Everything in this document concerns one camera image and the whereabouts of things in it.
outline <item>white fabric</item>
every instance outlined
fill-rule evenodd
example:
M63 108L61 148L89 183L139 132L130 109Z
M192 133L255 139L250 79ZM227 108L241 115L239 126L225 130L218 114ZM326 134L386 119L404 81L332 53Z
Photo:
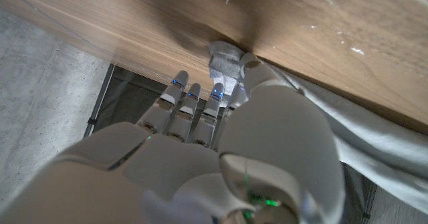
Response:
M342 162L405 203L428 214L428 136L394 124L275 66L284 84L324 111Z

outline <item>concrete floor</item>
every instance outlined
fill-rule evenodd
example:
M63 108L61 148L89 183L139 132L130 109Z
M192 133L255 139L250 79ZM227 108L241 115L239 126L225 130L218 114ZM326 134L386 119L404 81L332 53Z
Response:
M0 9L0 211L82 139L108 64Z

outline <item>wood grain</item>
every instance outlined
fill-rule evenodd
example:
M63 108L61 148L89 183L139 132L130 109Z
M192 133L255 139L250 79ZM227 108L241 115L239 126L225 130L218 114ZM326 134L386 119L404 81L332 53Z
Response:
M428 123L428 0L0 0L0 6L164 84L186 70L189 82L208 93L207 46L224 39L424 123L422 132Z

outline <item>wooden table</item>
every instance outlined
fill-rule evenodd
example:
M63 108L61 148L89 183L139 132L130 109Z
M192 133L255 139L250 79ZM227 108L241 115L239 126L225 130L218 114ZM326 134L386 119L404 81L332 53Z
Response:
M207 46L226 40L428 133L428 0L0 0L96 56L206 94Z

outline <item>white robotic arm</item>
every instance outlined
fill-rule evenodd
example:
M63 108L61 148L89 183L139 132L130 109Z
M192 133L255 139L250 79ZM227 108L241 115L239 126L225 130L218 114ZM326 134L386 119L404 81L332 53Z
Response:
M135 125L56 156L0 223L338 223L344 183L327 121L255 56L242 66L217 136L221 84L190 138L198 84L165 130L187 83L180 72Z

